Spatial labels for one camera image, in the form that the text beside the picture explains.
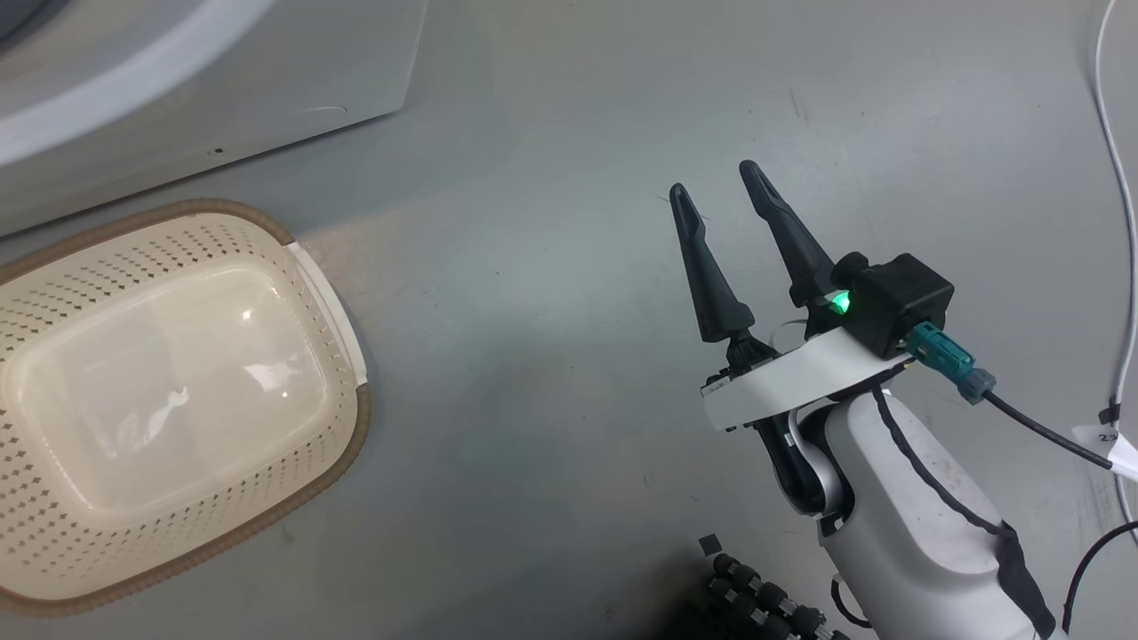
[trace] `perforated basket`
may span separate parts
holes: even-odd
[[[370,407],[331,287],[247,206],[0,269],[0,607],[76,613],[237,544],[344,474]]]

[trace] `black roller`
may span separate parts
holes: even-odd
[[[778,616],[767,617],[767,622],[759,627],[759,638],[762,640],[786,640],[793,630],[790,623]]]
[[[735,585],[735,591],[753,593],[754,589],[751,588],[751,580],[756,577],[759,577],[759,572],[747,565],[739,565],[735,567],[735,573],[731,574],[731,583]]]
[[[714,560],[711,560],[711,568],[715,569],[716,575],[718,575],[719,577],[727,577],[731,575],[729,573],[727,573],[727,569],[731,568],[731,565],[737,565],[737,564],[739,560],[732,558],[727,553],[719,553],[718,556],[715,557]]]
[[[759,607],[767,613],[776,613],[778,605],[786,599],[786,592],[773,582],[764,582],[759,588]]]
[[[794,633],[802,638],[810,638],[826,622],[826,616],[818,609],[810,607],[799,607],[790,616],[790,625],[794,627]]]
[[[750,620],[751,614],[753,614],[757,608],[759,608],[759,605],[754,601],[754,598],[751,598],[745,593],[735,596],[735,599],[731,602],[731,610],[741,618]]]
[[[716,598],[723,598],[728,591],[731,591],[731,583],[721,577],[717,577],[711,581],[711,584],[708,585],[708,590],[711,591],[711,594]]]

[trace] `green led light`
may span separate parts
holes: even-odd
[[[830,309],[833,309],[839,315],[844,315],[850,309],[850,293],[841,292],[834,296],[834,300],[830,301]]]

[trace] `white tag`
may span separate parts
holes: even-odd
[[[1071,433],[1075,442],[1110,460],[1114,465],[1112,471],[1138,482],[1138,450],[1127,436],[1110,425],[1080,425]]]

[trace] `white cable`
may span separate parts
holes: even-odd
[[[775,336],[778,334],[778,329],[782,329],[783,327],[789,327],[791,325],[806,325],[806,320],[787,320],[787,321],[783,322],[782,325],[778,325],[777,327],[775,327],[775,330],[770,331],[770,338],[767,339],[767,344],[770,345],[770,348],[773,348],[775,351],[778,351],[778,347],[775,346]]]
[[[1111,395],[1111,404],[1122,403],[1122,387],[1127,384],[1127,372],[1130,369],[1130,359],[1135,351],[1135,333],[1138,331],[1138,233],[1135,231],[1135,207],[1130,198],[1130,184],[1127,182],[1127,173],[1122,169],[1122,158],[1119,157],[1119,149],[1114,146],[1114,134],[1111,132],[1111,121],[1106,117],[1106,101],[1103,99],[1103,40],[1106,35],[1106,24],[1114,11],[1114,3],[1118,0],[1110,0],[1106,3],[1106,13],[1103,14],[1103,22],[1098,26],[1098,38],[1095,40],[1095,107],[1098,109],[1098,122],[1103,125],[1103,134],[1106,137],[1106,148],[1111,151],[1111,163],[1114,165],[1114,175],[1119,181],[1119,190],[1122,191],[1122,206],[1127,214],[1127,239],[1130,249],[1130,306],[1127,310],[1127,333],[1122,346],[1122,355],[1119,359],[1119,368],[1114,374],[1114,392]],[[1112,420],[1111,426],[1120,428],[1118,420]],[[1130,502],[1127,501],[1125,481],[1121,476],[1114,476],[1114,492],[1119,499],[1119,507],[1122,509],[1122,517],[1129,523],[1133,520],[1130,512]],[[1138,530],[1131,531],[1130,536],[1138,544]]]

